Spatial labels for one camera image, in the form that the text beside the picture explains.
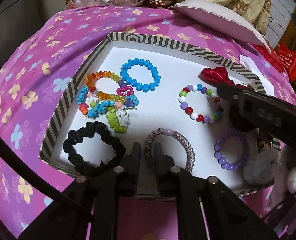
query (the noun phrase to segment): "pink floral bed sheet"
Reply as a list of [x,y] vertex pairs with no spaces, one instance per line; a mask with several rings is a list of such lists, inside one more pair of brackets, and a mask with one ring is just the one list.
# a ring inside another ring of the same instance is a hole
[[[171,10],[90,7],[58,12],[24,41],[0,70],[0,136],[31,169],[60,191],[73,179],[38,159],[43,135],[67,83],[110,32],[167,37],[237,63],[240,54],[251,57],[273,84],[275,96],[296,104],[287,74],[275,70],[249,44],[243,44],[243,48],[230,37]],[[244,201],[263,215],[269,192],[270,188],[247,196]],[[51,201],[0,159],[0,219],[15,237]],[[175,239],[167,234],[163,238]]]

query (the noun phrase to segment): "red bead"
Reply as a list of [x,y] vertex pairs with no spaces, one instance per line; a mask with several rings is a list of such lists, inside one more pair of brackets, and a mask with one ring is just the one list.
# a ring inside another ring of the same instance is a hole
[[192,107],[187,107],[186,108],[186,114],[191,114],[193,112],[193,109],[192,109]]
[[197,122],[202,122],[204,120],[204,117],[202,114],[199,114],[197,117]]

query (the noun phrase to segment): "floral fabric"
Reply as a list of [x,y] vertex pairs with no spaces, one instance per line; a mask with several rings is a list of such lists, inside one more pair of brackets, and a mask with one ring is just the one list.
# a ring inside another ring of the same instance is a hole
[[[121,31],[188,42],[235,62],[240,54],[251,57],[274,85],[275,96],[296,103],[287,75],[250,52],[251,47],[246,50],[231,38],[173,11],[94,7],[58,12],[24,41],[0,70],[0,136],[33,171],[60,191],[73,179],[38,159],[49,119],[67,83],[91,51],[108,33]],[[15,237],[51,201],[0,159],[0,219]]]

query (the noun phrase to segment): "metal screw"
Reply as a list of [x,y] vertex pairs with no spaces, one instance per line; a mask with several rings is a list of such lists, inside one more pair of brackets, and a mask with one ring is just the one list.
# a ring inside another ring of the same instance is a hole
[[86,178],[85,176],[78,176],[78,177],[76,178],[76,181],[77,181],[78,183],[84,183],[86,180],[87,180],[87,178]]
[[216,184],[219,180],[216,176],[210,176],[208,177],[208,181],[211,183],[211,184]]
[[122,166],[117,166],[117,167],[114,167],[114,168],[113,168],[113,171],[116,172],[116,173],[121,173],[121,172],[123,172],[124,170],[125,170],[125,168],[122,167]]
[[178,166],[172,166],[172,167],[170,168],[170,171],[173,172],[173,173],[178,173],[178,172],[181,171],[181,168],[178,167]]

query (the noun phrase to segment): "blue bead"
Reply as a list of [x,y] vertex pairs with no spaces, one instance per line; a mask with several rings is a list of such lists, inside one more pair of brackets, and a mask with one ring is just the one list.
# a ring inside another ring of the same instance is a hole
[[155,72],[152,73],[152,77],[156,77],[156,76],[158,76],[158,74],[159,74],[159,72],[155,71]]
[[131,78],[131,77],[127,77],[127,78],[126,78],[126,84],[127,84],[127,85],[130,85],[131,82],[132,82],[132,78]]
[[143,58],[141,58],[140,60],[139,60],[139,65],[140,66],[143,66],[145,64],[145,60],[143,59]]
[[148,68],[149,70],[151,70],[151,69],[153,68],[153,64],[152,64],[152,63],[148,64],[147,68]]
[[136,90],[137,90],[137,91],[140,91],[142,88],[143,88],[143,84],[138,83],[138,84],[136,85]]
[[151,91],[155,90],[155,83],[150,83],[150,84],[149,84],[149,89],[150,89]]
[[125,63],[126,69],[131,69],[131,65],[127,62]]
[[157,68],[156,67],[153,67],[151,70],[150,70],[150,73],[154,73],[155,71],[157,71]]
[[129,77],[129,74],[128,74],[128,73],[125,73],[125,74],[122,75],[122,79],[123,79],[123,80],[126,80],[127,77]]
[[134,65],[134,61],[133,61],[132,59],[129,59],[129,60],[128,60],[128,63],[129,63],[131,66]]
[[144,84],[144,85],[143,85],[143,91],[144,91],[145,93],[147,93],[147,92],[149,91],[149,85],[148,85],[148,84]]
[[136,79],[133,79],[133,80],[131,81],[131,85],[132,85],[133,87],[136,87],[137,83],[138,83],[138,81],[137,81]]
[[128,72],[128,70],[126,70],[126,69],[122,69],[121,71],[120,71],[120,76],[123,76],[124,74],[126,74]]
[[157,77],[155,77],[154,79],[153,79],[153,82],[155,82],[155,83],[160,83],[160,79],[158,79]]

